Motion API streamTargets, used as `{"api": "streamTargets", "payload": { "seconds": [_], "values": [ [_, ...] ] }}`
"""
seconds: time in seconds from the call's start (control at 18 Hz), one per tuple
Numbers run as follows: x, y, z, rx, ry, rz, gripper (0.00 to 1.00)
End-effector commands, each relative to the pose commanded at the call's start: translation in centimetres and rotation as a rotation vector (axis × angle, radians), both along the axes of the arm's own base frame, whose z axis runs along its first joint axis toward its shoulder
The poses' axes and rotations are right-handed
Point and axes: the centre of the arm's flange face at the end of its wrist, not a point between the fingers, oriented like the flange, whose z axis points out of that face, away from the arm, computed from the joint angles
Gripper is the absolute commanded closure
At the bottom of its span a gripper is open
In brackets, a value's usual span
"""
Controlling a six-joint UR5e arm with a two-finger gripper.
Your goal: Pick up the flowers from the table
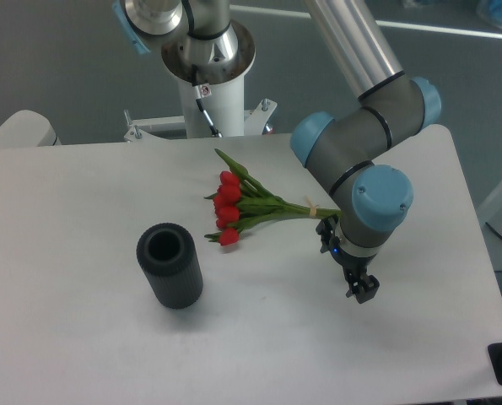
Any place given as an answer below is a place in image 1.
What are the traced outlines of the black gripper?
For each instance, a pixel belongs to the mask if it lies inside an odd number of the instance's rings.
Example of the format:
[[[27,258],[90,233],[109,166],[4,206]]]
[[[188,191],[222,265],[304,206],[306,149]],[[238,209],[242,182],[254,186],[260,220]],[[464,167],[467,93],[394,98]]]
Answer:
[[[329,252],[343,268],[348,284],[346,297],[356,297],[359,304],[375,298],[380,287],[378,279],[368,275],[367,267],[371,261],[371,249],[355,245],[343,233],[340,218],[334,214],[322,219],[316,226],[321,239],[321,253]]]

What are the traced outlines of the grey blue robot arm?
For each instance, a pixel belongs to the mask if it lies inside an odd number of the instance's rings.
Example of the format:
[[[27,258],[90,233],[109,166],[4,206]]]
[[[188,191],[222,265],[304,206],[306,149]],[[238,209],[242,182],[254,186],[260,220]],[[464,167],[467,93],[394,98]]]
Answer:
[[[337,204],[337,211],[318,213],[321,250],[342,267],[348,294],[364,303],[379,288],[367,267],[413,200],[409,179],[374,159],[435,123],[441,100],[426,79],[404,73],[364,2],[306,6],[360,106],[340,120],[325,112],[306,117],[290,146]],[[228,2],[116,1],[112,7],[138,52],[159,45],[179,86],[180,124],[189,138],[265,132],[274,105],[244,107],[244,77],[256,48]]]

